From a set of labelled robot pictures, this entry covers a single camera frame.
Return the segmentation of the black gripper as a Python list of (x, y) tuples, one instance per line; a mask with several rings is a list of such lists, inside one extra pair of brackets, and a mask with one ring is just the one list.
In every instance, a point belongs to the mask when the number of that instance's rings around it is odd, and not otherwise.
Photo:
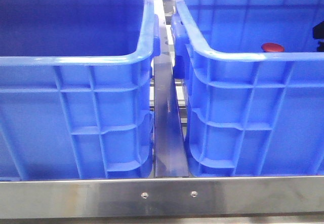
[(315, 40), (318, 40), (318, 52), (323, 52), (323, 40), (324, 40), (324, 21), (313, 27), (312, 35)]

